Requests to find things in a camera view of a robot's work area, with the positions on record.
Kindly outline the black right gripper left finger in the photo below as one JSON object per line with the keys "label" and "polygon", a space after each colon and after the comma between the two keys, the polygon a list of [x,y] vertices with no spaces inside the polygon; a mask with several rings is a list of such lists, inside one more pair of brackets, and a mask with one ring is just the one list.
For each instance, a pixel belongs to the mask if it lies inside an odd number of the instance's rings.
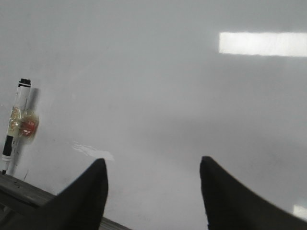
{"label": "black right gripper left finger", "polygon": [[73,183],[45,205],[17,217],[3,230],[97,230],[108,196],[104,159],[95,160]]}

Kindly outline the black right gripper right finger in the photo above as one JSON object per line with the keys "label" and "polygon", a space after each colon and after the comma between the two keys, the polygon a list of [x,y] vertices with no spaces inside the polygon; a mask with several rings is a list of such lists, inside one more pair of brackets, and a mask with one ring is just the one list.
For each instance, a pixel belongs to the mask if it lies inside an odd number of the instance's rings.
{"label": "black right gripper right finger", "polygon": [[305,230],[306,221],[269,203],[212,157],[200,163],[201,193],[210,230]]}

